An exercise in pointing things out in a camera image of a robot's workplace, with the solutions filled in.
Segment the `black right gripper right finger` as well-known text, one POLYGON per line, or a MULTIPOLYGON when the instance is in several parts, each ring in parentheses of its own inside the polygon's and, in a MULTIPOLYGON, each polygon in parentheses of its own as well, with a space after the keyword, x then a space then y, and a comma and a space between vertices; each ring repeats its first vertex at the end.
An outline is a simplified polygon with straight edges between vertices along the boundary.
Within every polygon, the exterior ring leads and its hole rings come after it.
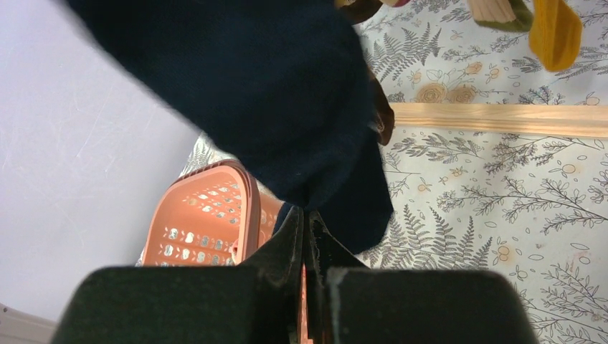
POLYGON ((518 294, 487 270, 371 269, 304 222, 303 334, 312 343, 535 343, 518 294))

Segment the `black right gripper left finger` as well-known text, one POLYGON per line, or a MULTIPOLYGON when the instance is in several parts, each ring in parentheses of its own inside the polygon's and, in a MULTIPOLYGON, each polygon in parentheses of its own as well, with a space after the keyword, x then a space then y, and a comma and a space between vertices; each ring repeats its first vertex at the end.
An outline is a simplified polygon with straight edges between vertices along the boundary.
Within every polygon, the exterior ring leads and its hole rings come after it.
POLYGON ((295 343, 305 214, 236 266, 108 267, 77 288, 53 343, 295 343))

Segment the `pink laundry basket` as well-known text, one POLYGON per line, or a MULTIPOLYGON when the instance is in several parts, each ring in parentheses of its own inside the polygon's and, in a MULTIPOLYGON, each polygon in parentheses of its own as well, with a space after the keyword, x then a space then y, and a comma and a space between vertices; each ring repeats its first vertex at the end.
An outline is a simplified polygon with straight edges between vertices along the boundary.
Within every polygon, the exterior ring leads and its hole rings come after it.
POLYGON ((175 181, 156 207, 138 265, 236 265, 270 239, 282 202, 236 160, 175 181))

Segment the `navy sock red cuff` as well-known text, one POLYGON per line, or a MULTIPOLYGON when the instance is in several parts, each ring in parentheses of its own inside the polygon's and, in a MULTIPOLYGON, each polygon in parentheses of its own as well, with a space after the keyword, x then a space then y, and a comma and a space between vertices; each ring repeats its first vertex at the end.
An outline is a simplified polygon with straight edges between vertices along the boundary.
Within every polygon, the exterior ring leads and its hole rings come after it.
POLYGON ((354 254, 393 213, 371 83, 332 1, 66 1, 97 43, 354 254))

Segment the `wooden clothes rack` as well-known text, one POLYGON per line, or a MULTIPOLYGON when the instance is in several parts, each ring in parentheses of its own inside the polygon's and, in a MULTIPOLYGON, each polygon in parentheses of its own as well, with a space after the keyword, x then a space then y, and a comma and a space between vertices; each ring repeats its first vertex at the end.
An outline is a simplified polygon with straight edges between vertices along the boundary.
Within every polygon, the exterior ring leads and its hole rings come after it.
POLYGON ((393 103, 396 125, 607 138, 607 106, 393 103))

